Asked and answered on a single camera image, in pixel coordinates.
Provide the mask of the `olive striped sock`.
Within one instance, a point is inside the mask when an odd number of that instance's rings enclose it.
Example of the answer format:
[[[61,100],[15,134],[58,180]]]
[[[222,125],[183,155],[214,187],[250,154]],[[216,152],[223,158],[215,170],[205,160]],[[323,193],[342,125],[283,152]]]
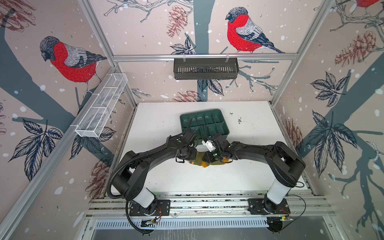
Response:
[[[207,168],[208,166],[219,166],[219,165],[225,165],[229,164],[230,160],[229,159],[223,159],[222,161],[215,161],[213,163],[207,163],[203,161],[203,157],[205,155],[205,152],[197,152],[196,157],[194,160],[189,161],[191,165],[197,165],[201,166],[203,168]]]

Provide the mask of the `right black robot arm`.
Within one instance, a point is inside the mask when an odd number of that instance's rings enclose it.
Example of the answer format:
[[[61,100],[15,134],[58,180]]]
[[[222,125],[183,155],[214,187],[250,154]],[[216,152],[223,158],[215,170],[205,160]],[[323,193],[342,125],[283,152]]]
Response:
[[[282,210],[285,196],[297,185],[306,167],[304,161],[283,142],[265,146],[229,143],[224,136],[216,134],[202,141],[202,144],[208,149],[203,157],[206,163],[222,162],[224,159],[250,160],[270,167],[275,180],[263,201],[249,207],[249,211],[255,214],[276,214]]]

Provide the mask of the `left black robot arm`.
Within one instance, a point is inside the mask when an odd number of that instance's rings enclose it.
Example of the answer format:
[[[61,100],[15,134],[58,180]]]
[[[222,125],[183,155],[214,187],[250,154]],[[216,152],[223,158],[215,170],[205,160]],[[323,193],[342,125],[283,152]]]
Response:
[[[152,209],[156,196],[144,188],[148,172],[159,164],[175,158],[181,163],[193,161],[197,150],[194,142],[197,136],[186,130],[178,135],[169,136],[166,142],[152,150],[136,154],[127,152],[111,173],[107,184],[107,195],[111,199],[125,199],[135,202],[142,208]]]

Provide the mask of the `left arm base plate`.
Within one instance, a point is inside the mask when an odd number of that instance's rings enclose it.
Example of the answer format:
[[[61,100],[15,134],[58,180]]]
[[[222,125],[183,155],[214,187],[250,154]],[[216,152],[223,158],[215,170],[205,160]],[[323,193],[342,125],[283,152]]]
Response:
[[[170,214],[170,200],[155,199],[147,208],[142,207],[140,204],[133,202],[128,208],[130,217],[160,217],[169,216]]]

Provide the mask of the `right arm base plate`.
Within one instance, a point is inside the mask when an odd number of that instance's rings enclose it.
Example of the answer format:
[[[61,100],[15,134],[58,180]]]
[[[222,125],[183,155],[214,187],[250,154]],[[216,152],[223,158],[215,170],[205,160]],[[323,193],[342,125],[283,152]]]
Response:
[[[248,199],[248,211],[251,215],[290,215],[291,211],[284,198],[280,204],[275,204],[267,197]]]

